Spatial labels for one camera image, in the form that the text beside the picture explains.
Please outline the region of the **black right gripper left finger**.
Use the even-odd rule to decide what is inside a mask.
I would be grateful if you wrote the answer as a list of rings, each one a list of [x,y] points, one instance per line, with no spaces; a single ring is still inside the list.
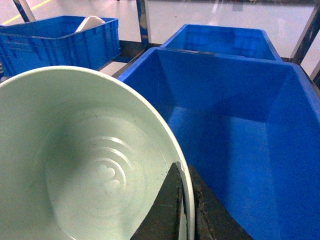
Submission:
[[[177,164],[173,163],[148,214],[131,239],[179,239],[182,195],[182,178]]]

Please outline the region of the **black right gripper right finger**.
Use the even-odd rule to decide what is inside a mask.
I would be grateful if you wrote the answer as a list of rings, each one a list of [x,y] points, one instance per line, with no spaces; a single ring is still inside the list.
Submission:
[[[193,165],[189,166],[194,205],[196,240],[251,240],[221,201],[205,183]]]

